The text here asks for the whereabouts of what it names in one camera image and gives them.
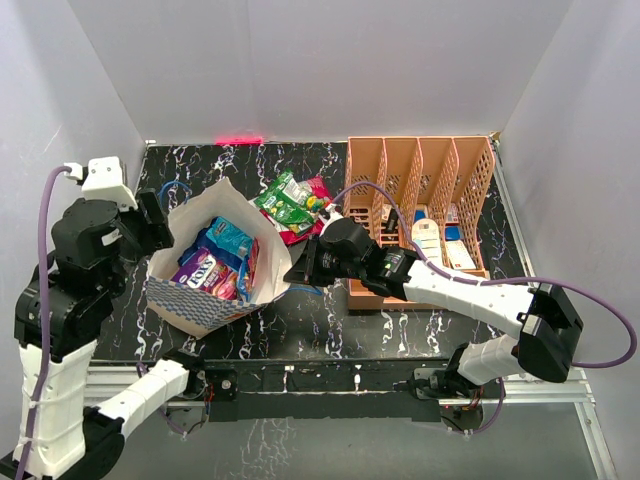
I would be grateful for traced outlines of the blue checkered paper bag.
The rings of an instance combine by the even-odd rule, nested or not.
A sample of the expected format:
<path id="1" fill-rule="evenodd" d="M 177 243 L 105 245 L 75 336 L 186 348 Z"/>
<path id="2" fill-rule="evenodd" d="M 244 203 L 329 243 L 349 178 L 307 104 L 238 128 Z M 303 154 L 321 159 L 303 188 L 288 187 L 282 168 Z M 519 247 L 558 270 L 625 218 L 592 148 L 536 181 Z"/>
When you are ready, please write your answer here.
<path id="1" fill-rule="evenodd" d="M 225 178 L 168 215 L 174 246 L 148 267 L 147 304 L 202 338 L 285 293 L 292 261 L 272 224 Z"/>

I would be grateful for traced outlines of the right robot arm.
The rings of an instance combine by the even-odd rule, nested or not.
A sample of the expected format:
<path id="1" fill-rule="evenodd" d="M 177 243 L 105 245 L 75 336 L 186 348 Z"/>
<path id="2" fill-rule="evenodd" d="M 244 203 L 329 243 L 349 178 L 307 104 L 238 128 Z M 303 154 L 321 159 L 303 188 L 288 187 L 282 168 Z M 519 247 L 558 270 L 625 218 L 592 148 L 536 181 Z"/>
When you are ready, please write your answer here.
<path id="1" fill-rule="evenodd" d="M 310 236 L 284 279 L 313 287 L 355 279 L 377 296 L 442 307 L 501 331 L 484 343 L 461 345 L 445 369 L 420 381 L 438 397 L 466 397 L 515 374 L 563 383 L 583 330 L 560 286 L 542 280 L 493 285 L 478 276 L 430 267 L 413 250 L 380 246 L 349 218 Z"/>

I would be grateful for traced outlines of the blue snack bag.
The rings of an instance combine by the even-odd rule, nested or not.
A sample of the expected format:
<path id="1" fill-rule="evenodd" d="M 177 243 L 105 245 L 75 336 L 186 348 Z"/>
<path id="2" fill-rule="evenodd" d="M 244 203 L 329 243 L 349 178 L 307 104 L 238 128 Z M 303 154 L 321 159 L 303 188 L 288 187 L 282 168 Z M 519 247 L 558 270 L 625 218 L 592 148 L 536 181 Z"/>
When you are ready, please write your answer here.
<path id="1" fill-rule="evenodd" d="M 178 265 L 184 265 L 201 248 L 236 272 L 241 269 L 253 272 L 259 251 L 256 239 L 221 216 L 198 232 L 194 242 L 179 257 Z"/>

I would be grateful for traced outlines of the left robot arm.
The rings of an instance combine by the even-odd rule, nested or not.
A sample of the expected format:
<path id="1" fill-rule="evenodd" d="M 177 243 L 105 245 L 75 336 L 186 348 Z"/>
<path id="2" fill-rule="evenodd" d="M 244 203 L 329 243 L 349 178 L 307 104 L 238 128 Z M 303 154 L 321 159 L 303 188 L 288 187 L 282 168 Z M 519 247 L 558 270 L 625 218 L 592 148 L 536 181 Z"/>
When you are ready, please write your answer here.
<path id="1" fill-rule="evenodd" d="M 173 244 L 152 189 L 133 205 L 77 199 L 53 225 L 54 249 L 15 307 L 23 367 L 23 413 L 15 449 L 1 460 L 11 479 L 102 479 L 127 438 L 172 398 L 200 396 L 197 359 L 172 351 L 112 398 L 85 403 L 88 367 L 101 325 L 122 295 L 130 266 Z"/>

